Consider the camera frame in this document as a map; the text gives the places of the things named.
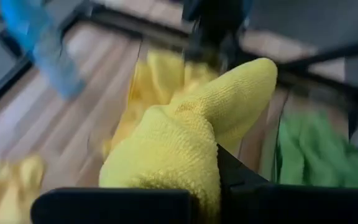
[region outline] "black frame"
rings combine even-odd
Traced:
[[[63,33],[80,21],[89,21],[108,29],[114,29],[135,39],[148,38],[150,40],[156,40],[160,43],[169,44],[170,46],[173,46],[173,48],[177,47],[177,49],[182,49],[189,44],[190,33],[188,32],[157,22],[152,22],[95,2],[84,1],[83,4],[78,6],[61,26]],[[15,68],[0,81],[1,97],[29,70],[32,63],[25,55],[22,55],[21,52],[17,51],[17,44],[14,41],[11,41],[6,31],[0,33],[0,40],[3,41],[12,53],[19,58],[19,63]],[[278,84],[285,87],[300,85],[305,87],[306,94],[307,89],[311,84],[326,86],[337,91],[344,97],[343,103],[340,103],[340,105],[350,105],[347,109],[351,109],[353,105],[358,105],[358,86],[338,82],[336,80],[325,78],[322,75],[309,72],[308,67],[315,63],[335,58],[356,56],[358,56],[358,42],[287,63],[276,62],[279,69]],[[234,64],[239,65],[259,57],[263,57],[263,55],[240,51],[236,55]]]

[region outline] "blue object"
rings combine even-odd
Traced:
[[[1,0],[1,12],[10,34],[52,86],[66,99],[79,94],[85,83],[41,1]]]

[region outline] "wooden floor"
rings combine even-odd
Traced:
[[[107,4],[187,29],[187,25],[180,24],[181,7],[176,4],[156,0],[114,0]],[[253,39],[245,40],[245,47],[262,50],[264,45],[270,45],[272,57],[285,55],[283,52],[287,55],[315,52],[309,46],[288,44],[279,37],[266,40],[268,36],[255,37],[257,35],[261,34],[250,35]],[[76,100],[63,101],[36,68],[0,99],[0,160],[14,161],[31,153],[40,154],[48,165],[44,190],[97,185],[102,160],[94,144],[99,136],[95,135],[117,125],[140,47],[137,40],[89,24],[77,24],[66,35],[66,42],[87,81],[86,89]],[[336,64],[338,79],[341,79],[341,69],[339,62]],[[241,147],[239,158],[253,170],[258,170],[265,129],[278,119],[285,103],[315,108],[315,103],[278,89]],[[343,114],[328,110],[338,121],[339,129],[346,131]]]

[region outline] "black bar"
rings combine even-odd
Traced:
[[[85,10],[85,13],[81,15],[81,19],[107,29],[121,31],[129,34],[132,38],[148,38],[176,47],[185,47],[188,43],[190,34],[183,30],[148,21],[97,3],[89,3],[83,10]]]
[[[251,52],[242,51],[237,56],[235,66],[238,66],[244,62],[248,62],[250,60],[254,60],[257,58],[263,57],[261,55],[256,55]],[[299,84],[297,82],[293,82],[288,78],[300,78],[303,80],[309,80],[315,83],[319,83],[322,85],[326,85],[330,88],[333,88],[337,91],[344,93],[350,100],[353,100],[354,95],[358,93],[358,87],[349,85],[346,83],[338,82],[336,80],[332,80],[329,78],[325,78],[321,75],[315,74],[313,72],[309,72],[307,70],[298,69],[298,68],[287,68],[285,63],[275,62],[278,68],[278,78],[277,81],[279,84],[284,84],[285,86],[291,86]]]
[[[287,62],[283,64],[283,68],[284,69],[302,68],[306,70],[310,65],[315,63],[325,62],[328,60],[333,60],[341,57],[349,58],[349,57],[356,57],[356,56],[358,56],[358,43],[343,46],[337,49],[327,50],[323,53],[311,57],[301,58],[298,60]]]
[[[62,188],[32,204],[34,224],[193,223],[197,200],[185,189]]]

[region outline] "yellow microfiber cloth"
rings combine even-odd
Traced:
[[[99,185],[187,189],[198,199],[197,220],[218,222],[216,144],[231,147],[253,125],[272,96],[277,68],[262,58],[215,77],[168,52],[139,62],[127,110],[104,148]]]
[[[39,196],[43,176],[39,156],[15,164],[0,162],[0,223],[31,223],[30,208]]]

